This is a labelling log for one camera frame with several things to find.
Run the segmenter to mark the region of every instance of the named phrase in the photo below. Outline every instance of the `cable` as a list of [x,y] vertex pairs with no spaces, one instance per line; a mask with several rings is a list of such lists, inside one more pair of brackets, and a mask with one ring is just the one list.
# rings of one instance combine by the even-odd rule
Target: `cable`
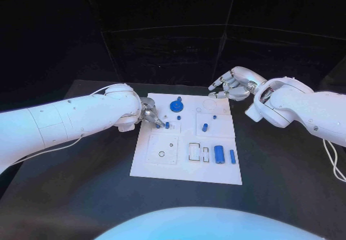
[[25,158],[25,159],[22,159],[22,160],[16,161],[10,166],[13,166],[13,165],[22,163],[25,160],[28,160],[28,159],[31,159],[31,158],[39,156],[41,154],[45,154],[45,153],[54,152],[54,151],[56,151],[56,150],[61,150],[61,149],[65,149],[65,148],[74,146],[74,145],[80,142],[80,140],[82,139],[82,137],[84,137],[84,136],[81,136],[80,139],[78,139],[71,145],[64,146],[64,147],[61,147],[61,148],[56,148],[56,149],[52,149],[52,150],[48,150],[48,151],[44,151],[44,152],[38,153],[38,154],[29,156],[28,158]]
[[118,84],[118,83],[116,83],[116,84],[113,84],[113,85],[110,85],[110,86],[103,87],[103,88],[98,89],[93,94],[98,93],[101,90],[107,89],[108,87],[111,87],[111,86],[114,86],[114,85],[117,85],[117,84]]
[[333,161],[332,156],[330,156],[330,151],[328,149],[326,140],[323,139],[323,146],[325,146],[325,149],[326,149],[326,154],[329,156],[329,160],[330,160],[332,165],[333,165],[333,175],[341,181],[343,181],[346,183],[346,177],[345,177],[343,173],[341,172],[341,170],[338,168],[338,151],[336,151],[336,148],[335,148],[332,142],[330,141],[328,141],[328,142],[329,142],[329,144],[333,148],[335,161]]

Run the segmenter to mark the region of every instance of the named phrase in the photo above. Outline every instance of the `white board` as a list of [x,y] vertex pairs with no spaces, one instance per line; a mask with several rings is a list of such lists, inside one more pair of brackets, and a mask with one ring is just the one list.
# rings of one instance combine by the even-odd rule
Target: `white board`
[[[229,100],[159,93],[147,96],[155,100],[159,118],[169,122],[169,129],[142,122],[130,176],[242,185]],[[182,97],[183,110],[173,112],[170,103],[178,97]],[[206,132],[202,131],[204,124],[208,124]],[[217,164],[215,160],[218,145],[224,146],[224,164]],[[208,148],[208,161],[204,161],[204,148]],[[235,164],[231,162],[231,150]]]

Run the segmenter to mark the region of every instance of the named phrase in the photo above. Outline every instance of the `white robotic arm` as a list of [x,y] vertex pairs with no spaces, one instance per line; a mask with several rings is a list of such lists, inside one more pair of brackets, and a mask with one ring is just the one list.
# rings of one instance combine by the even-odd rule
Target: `white robotic arm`
[[346,147],[346,95],[315,92],[290,77],[267,81],[241,66],[219,77],[209,90],[221,84],[225,91],[212,92],[211,98],[241,101],[254,94],[245,114],[255,122],[266,118],[274,126],[286,128],[297,120],[315,136]]
[[147,120],[165,127],[152,98],[126,84],[46,105],[0,113],[0,173],[29,154],[117,126],[121,132]]

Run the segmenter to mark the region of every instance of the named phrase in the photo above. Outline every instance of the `black table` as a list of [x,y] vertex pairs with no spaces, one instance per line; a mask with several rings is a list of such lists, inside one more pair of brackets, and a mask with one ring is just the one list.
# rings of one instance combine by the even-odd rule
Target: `black table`
[[[65,98],[110,84],[77,80]],[[130,86],[142,97],[209,93],[205,87]],[[140,126],[123,133],[113,127],[23,163],[0,200],[0,239],[93,239],[142,214],[204,206],[263,215],[345,240],[346,184],[335,178],[323,141],[299,122],[284,129],[254,122],[244,114],[251,102],[253,97],[229,101],[242,185],[130,176]],[[336,149],[342,164],[346,154]]]

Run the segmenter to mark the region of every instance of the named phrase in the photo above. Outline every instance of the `gray table surface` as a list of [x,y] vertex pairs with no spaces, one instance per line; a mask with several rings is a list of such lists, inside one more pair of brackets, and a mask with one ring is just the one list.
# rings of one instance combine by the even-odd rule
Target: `gray table surface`
[[[110,84],[75,80],[65,98]],[[142,97],[209,93],[205,87],[130,86]],[[284,129],[254,122],[244,114],[251,101],[229,101],[242,185],[130,176],[140,125],[123,133],[113,127],[23,163],[0,199],[0,239],[93,239],[142,214],[202,206],[263,215],[345,240],[346,184],[335,178],[323,142],[299,122]]]

